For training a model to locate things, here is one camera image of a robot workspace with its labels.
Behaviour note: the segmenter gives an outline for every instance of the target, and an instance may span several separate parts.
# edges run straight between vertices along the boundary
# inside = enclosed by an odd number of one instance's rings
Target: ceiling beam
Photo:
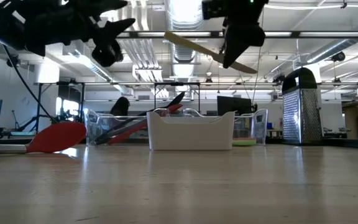
[[[125,31],[117,39],[163,39],[165,31]],[[189,39],[223,39],[223,33],[212,31],[175,31],[176,35]],[[266,39],[358,39],[358,31],[338,30],[267,30]]]
[[[192,83],[179,83],[179,82],[165,82],[165,83],[152,83],[152,82],[89,82],[85,83],[85,85],[93,85],[93,86],[103,86],[103,85],[129,85],[129,86],[154,86],[154,85],[168,85],[168,86],[181,86],[181,85],[204,85],[204,86],[227,86],[227,85],[246,85],[246,86],[254,86],[255,82],[213,82],[213,83],[206,83],[206,82],[192,82]],[[257,82],[256,85],[258,86],[280,86],[277,83],[265,83],[265,82]],[[341,83],[334,83],[334,82],[324,82],[324,83],[317,83],[320,86],[341,86],[341,85],[349,85],[349,86],[358,86],[358,82],[341,82]]]

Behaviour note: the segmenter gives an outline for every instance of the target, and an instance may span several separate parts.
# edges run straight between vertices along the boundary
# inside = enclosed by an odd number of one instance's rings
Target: wooden table
[[[358,223],[358,149],[0,155],[0,223]]]

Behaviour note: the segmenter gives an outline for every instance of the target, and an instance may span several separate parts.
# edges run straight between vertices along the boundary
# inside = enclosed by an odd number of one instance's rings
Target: metal frame
[[[165,82],[157,82],[154,83],[154,109],[157,109],[157,98],[155,97],[157,94],[157,86],[158,85],[170,85],[170,86],[184,86],[184,85],[196,85],[198,86],[198,112],[201,112],[201,102],[200,102],[200,93],[201,93],[201,85],[199,82],[192,82],[192,83],[186,83],[186,82],[171,82],[171,83],[165,83]]]
[[[177,82],[163,82],[159,83],[159,85],[172,85]],[[152,82],[90,82],[85,83],[85,85],[134,85],[134,86],[154,86],[156,83]],[[211,86],[211,85],[219,85],[219,86],[231,86],[231,85],[246,85],[246,86],[255,86],[255,82],[214,82],[214,83],[206,83],[206,82],[194,82],[192,85],[204,85],[204,86]],[[257,82],[256,85],[258,86],[281,86],[278,83],[265,83],[265,82]],[[358,86],[358,82],[341,82],[341,83],[334,83],[334,82],[323,82],[317,83],[319,86]]]
[[[117,39],[163,39],[165,31],[125,31]],[[175,31],[189,39],[223,39],[221,30]],[[266,30],[266,39],[358,39],[354,30]]]
[[[86,83],[77,83],[77,82],[56,82],[56,83],[36,83],[36,85],[38,85],[38,100],[41,102],[41,97],[42,97],[42,86],[43,85],[57,85],[57,86],[61,86],[61,85],[81,85],[81,100],[80,100],[80,119],[83,120],[83,110],[84,110],[84,101],[85,101],[85,85]],[[39,130],[39,120],[40,120],[40,104],[38,103],[37,105],[37,120],[35,122],[35,133],[38,134],[38,130]]]

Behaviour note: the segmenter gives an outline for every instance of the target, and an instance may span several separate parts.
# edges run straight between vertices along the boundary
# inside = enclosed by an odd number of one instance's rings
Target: ceiling pipe
[[[165,82],[165,83],[158,83],[159,85],[166,85],[170,86],[173,82]],[[106,83],[106,82],[87,82],[86,85],[130,85],[130,86],[154,86],[155,83],[153,82],[112,82],[112,83]],[[216,85],[238,85],[238,86],[255,86],[255,82],[220,82],[220,83],[207,83],[207,82],[191,82],[191,83],[184,83],[185,85],[202,85],[202,86],[216,86]],[[278,83],[267,83],[267,82],[257,82],[257,86],[280,86]],[[350,85],[350,86],[358,86],[358,82],[342,82],[342,83],[334,83],[334,82],[326,82],[326,83],[317,83],[319,86],[341,86],[341,85]]]
[[[327,0],[320,0],[320,2],[316,5],[316,6],[322,6],[325,2],[326,2]],[[304,16],[304,17],[302,17],[302,19],[300,20],[300,21],[298,21],[290,30],[296,30],[300,25],[302,25],[302,23],[304,23],[315,11],[316,11],[317,9],[313,9],[313,10],[311,10],[309,13],[307,13],[307,15],[306,16]],[[289,60],[294,60],[294,59],[296,59],[297,58],[297,55],[296,55],[296,57],[294,57],[293,55],[291,55],[288,59]],[[268,74],[266,74],[266,75],[264,75],[262,78],[260,78],[258,81],[260,81],[261,79],[263,79],[263,78],[266,78],[268,75],[270,75],[271,73],[273,73],[274,71],[276,71],[278,68],[281,68],[284,64],[286,64],[288,61],[284,61],[283,63],[281,63],[279,66],[277,66],[277,67],[275,67],[270,73],[268,73]]]
[[[164,3],[169,30],[199,30],[203,25],[201,0],[164,0]],[[191,63],[196,58],[194,50],[180,45],[172,44],[171,51],[173,63]],[[191,64],[174,64],[172,72],[178,81],[188,82],[188,77],[194,74],[194,67]]]
[[[142,64],[141,64],[139,58],[137,57],[136,53],[133,51],[132,47],[128,46],[128,42],[126,40],[120,40],[120,44],[125,49],[125,51],[127,52],[129,58],[134,63],[134,65],[137,68],[141,68]]]
[[[122,8],[121,12],[122,12],[122,17],[121,19],[127,19],[128,18],[128,7],[124,7]],[[134,26],[137,25],[137,20],[135,23],[133,23],[133,25],[131,26],[132,29],[135,29]],[[138,64],[139,68],[143,67],[143,63],[139,57],[139,55],[137,54],[135,48],[133,48],[133,43],[131,42],[132,40],[123,40],[125,41],[125,46],[126,46],[126,50],[129,50],[132,52],[133,56],[134,56],[134,63]]]
[[[140,24],[144,31],[149,31],[149,24],[147,22],[147,3],[146,0],[140,0],[140,12],[141,12],[141,20]],[[159,68],[157,57],[155,56],[155,52],[153,50],[153,43],[151,39],[142,40],[142,46],[149,56],[150,64],[153,68]]]
[[[343,50],[345,50],[348,47],[351,47],[358,43],[358,39],[346,39],[346,40],[335,40],[331,43],[325,45],[324,47],[321,47],[319,50],[313,52],[309,56],[306,57],[305,62],[301,63],[301,65],[307,65],[312,63],[318,63],[324,59],[327,59]],[[274,72],[277,69],[280,69],[281,71],[285,71],[289,68],[289,66],[292,66],[292,63],[284,62],[281,66],[275,68],[271,72]]]
[[[327,69],[321,69],[321,73],[330,71],[330,70],[332,70],[332,69],[334,69],[334,68],[339,68],[339,67],[341,67],[341,66],[343,66],[343,65],[345,65],[345,64],[347,64],[347,63],[350,63],[350,62],[354,61],[355,59],[358,59],[358,56],[352,57],[352,58],[350,58],[349,60],[346,60],[346,61],[344,61],[344,62],[335,63],[333,66],[330,66],[330,67],[327,68]]]
[[[131,0],[131,6],[132,6],[132,18],[136,19],[136,22],[133,23],[132,28],[134,31],[139,31],[140,30],[140,26],[139,26],[139,20],[138,20],[138,7],[137,7],[137,1],[136,0]],[[131,47],[134,48],[134,50],[137,52],[137,55],[140,58],[140,62],[142,62],[143,68],[148,68],[148,64],[147,64],[147,59],[144,57],[143,51],[140,48],[141,46],[141,42],[142,40],[131,40],[132,45]]]

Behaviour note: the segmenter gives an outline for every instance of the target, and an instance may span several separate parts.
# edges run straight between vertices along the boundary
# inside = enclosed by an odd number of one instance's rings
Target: cable
[[[31,91],[30,87],[28,86],[28,84],[24,81],[22,75],[20,74],[19,70],[17,69],[16,65],[13,63],[12,60],[12,55],[11,53],[9,53],[9,50],[7,49],[7,47],[5,45],[4,46],[4,50],[5,53],[7,55],[8,60],[10,61],[10,63],[13,66],[13,69],[16,71],[16,74],[19,76],[20,80],[22,81],[22,83],[24,84],[25,88],[29,91],[29,93],[31,94],[31,96],[36,100],[36,102],[40,105],[40,107],[42,108],[42,110],[45,112],[45,114],[49,117],[49,119],[51,119],[52,123],[57,123],[56,120],[48,113],[48,111],[44,108],[44,106],[42,106],[41,102],[39,101],[39,99],[37,99],[37,97],[34,95],[34,93]]]
[[[278,10],[313,10],[313,9],[336,9],[342,8],[343,5],[335,5],[335,6],[295,6],[295,7],[288,7],[288,6],[272,6],[272,5],[265,5],[267,9],[278,9]],[[358,5],[347,5],[347,7],[355,7],[358,8]]]
[[[264,28],[264,20],[265,20],[265,9],[262,11],[262,23],[260,27]],[[258,55],[258,67],[257,67],[257,73],[256,73],[256,79],[255,79],[255,87],[254,87],[254,95],[252,96],[252,104],[254,104],[254,98],[255,98],[255,92],[256,92],[256,84],[258,83],[258,76],[259,76],[259,65],[260,65],[260,53],[262,51],[262,47],[259,48],[259,55]]]
[[[247,93],[247,96],[248,96],[248,99],[249,99],[247,87],[246,87],[246,84],[244,83],[244,80],[242,79],[242,75],[241,75],[241,72],[240,72],[240,71],[239,71],[239,75],[240,75],[240,78],[241,78],[242,85],[244,86],[244,89],[246,90],[246,93]]]

